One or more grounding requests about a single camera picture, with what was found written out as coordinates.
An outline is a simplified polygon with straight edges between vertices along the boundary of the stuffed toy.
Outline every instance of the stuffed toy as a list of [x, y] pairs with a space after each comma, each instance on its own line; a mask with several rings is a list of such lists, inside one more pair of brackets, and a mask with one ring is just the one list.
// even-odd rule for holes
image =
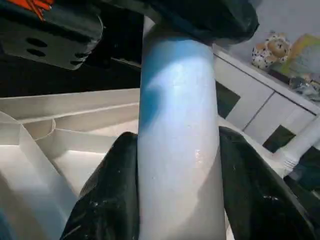
[[267, 70], [274, 63], [284, 63], [291, 52], [291, 44], [284, 33], [272, 32], [264, 43], [252, 51], [252, 65]]

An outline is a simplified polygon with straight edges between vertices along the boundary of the white pipe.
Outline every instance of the white pipe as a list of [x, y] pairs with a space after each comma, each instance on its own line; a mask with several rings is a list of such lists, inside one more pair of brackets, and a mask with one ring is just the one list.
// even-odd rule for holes
[[274, 153], [274, 159], [283, 163], [289, 174], [299, 163], [303, 154], [320, 140], [320, 115], [296, 135], [287, 145]]
[[225, 240], [214, 55], [164, 25], [145, 36], [139, 240]]

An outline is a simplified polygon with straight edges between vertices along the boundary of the cabinet door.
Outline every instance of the cabinet door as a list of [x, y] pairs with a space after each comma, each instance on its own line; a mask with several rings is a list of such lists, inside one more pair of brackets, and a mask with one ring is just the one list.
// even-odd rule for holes
[[215, 56], [214, 72], [218, 112], [243, 130], [273, 90], [218, 56]]
[[275, 152], [287, 144], [316, 116], [287, 98], [274, 93], [244, 132]]

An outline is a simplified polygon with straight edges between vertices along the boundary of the white wall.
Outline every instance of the white wall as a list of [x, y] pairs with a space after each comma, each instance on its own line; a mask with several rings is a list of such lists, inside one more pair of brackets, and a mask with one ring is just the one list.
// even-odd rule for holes
[[234, 56], [251, 62], [253, 47], [263, 42], [271, 30], [287, 33], [292, 43], [305, 33], [320, 37], [320, 0], [251, 0], [251, 2], [256, 7], [260, 26], [249, 41], [229, 47]]

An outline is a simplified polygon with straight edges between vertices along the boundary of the dark window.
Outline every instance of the dark window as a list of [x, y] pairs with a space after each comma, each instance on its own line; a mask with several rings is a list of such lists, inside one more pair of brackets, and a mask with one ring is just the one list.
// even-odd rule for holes
[[215, 82], [218, 114], [226, 118], [240, 99], [240, 96], [219, 82]]

